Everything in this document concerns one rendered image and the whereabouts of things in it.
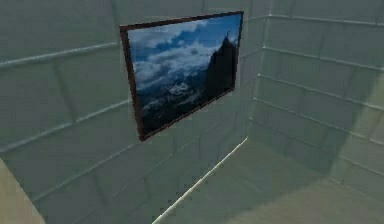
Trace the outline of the framed mountain and sky picture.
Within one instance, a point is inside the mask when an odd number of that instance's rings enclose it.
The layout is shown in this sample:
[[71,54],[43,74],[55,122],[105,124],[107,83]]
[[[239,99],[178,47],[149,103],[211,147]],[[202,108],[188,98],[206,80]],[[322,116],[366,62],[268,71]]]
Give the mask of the framed mountain and sky picture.
[[243,20],[237,10],[119,27],[141,141],[234,90]]

